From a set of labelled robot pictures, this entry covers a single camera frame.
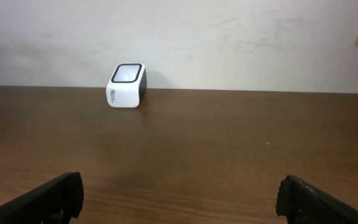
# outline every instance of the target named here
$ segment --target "white wall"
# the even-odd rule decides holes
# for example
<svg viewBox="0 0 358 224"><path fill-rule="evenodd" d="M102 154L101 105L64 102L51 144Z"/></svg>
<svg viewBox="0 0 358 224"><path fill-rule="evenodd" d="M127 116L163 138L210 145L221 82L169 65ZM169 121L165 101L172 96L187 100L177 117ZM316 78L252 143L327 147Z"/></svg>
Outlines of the white wall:
<svg viewBox="0 0 358 224"><path fill-rule="evenodd" d="M0 85L358 93L358 0L0 0Z"/></svg>

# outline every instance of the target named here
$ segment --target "label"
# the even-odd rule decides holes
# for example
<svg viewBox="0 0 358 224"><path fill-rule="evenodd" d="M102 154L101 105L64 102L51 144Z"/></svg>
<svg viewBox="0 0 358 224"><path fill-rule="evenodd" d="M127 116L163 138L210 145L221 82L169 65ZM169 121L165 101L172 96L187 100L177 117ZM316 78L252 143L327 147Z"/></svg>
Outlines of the label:
<svg viewBox="0 0 358 224"><path fill-rule="evenodd" d="M116 91L113 89L110 89L110 97L111 97L111 103L114 103L114 100L116 99Z"/></svg>

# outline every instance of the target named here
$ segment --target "wooden table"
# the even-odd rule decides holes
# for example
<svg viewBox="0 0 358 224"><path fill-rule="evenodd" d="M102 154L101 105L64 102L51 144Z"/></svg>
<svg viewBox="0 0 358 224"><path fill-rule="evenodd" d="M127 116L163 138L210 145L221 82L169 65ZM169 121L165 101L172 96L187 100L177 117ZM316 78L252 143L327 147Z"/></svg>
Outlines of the wooden table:
<svg viewBox="0 0 358 224"><path fill-rule="evenodd" d="M147 90L115 109L104 88L0 87L0 205L66 171L73 223L286 223L287 174L358 209L358 95Z"/></svg>

